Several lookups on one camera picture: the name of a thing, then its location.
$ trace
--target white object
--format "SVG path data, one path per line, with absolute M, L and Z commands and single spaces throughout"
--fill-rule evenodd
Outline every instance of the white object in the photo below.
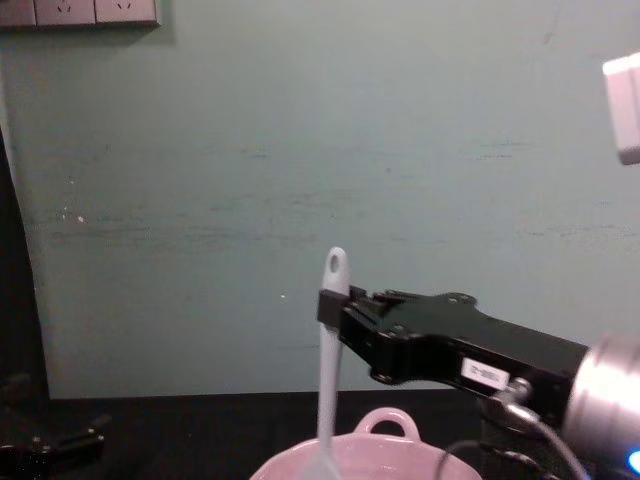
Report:
M 96 23 L 93 0 L 35 0 L 35 6 L 38 26 Z
M 620 161 L 640 163 L 640 53 L 602 66 Z
M 96 20 L 102 23 L 159 24 L 155 0 L 95 0 Z
M 344 250 L 329 251 L 324 267 L 322 288 L 349 294 L 349 264 Z M 338 332 L 320 324 L 320 392 L 318 400 L 318 443 L 320 448 L 299 477 L 304 480 L 341 480 L 333 460 L 331 443 L 336 421 L 336 394 L 342 344 Z
M 509 372 L 486 365 L 470 358 L 462 360 L 460 374 L 474 382 L 487 385 L 496 390 L 504 390 L 509 385 Z
M 33 1 L 0 0 L 0 27 L 28 27 L 35 24 Z

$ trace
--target white spatula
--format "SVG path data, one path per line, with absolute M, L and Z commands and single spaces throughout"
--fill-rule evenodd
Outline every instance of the white spatula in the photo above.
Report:
M 349 264 L 344 250 L 334 247 L 327 255 L 322 288 L 349 295 Z M 320 392 L 318 401 L 317 455 L 303 470 L 301 480 L 342 480 L 333 460 L 331 439 L 336 421 L 336 394 L 342 344 L 338 332 L 320 324 Z

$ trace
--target white label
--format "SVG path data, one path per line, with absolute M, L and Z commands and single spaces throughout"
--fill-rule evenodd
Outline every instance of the white label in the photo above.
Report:
M 462 360 L 462 372 L 460 373 L 469 380 L 487 385 L 496 390 L 503 390 L 509 385 L 509 372 L 476 362 L 470 358 Z

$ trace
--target blue light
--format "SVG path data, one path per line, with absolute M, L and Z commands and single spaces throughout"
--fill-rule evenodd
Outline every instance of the blue light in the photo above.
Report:
M 636 450 L 629 455 L 629 466 L 635 473 L 640 474 L 640 450 Z

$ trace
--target bowl handle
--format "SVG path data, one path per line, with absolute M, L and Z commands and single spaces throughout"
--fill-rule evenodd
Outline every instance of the bowl handle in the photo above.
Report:
M 407 412 L 403 412 L 397 408 L 378 408 L 373 412 L 369 412 L 360 420 L 354 433 L 371 433 L 371 430 L 380 422 L 397 423 L 404 430 L 405 438 L 414 442 L 420 441 L 420 433 L 418 427 Z

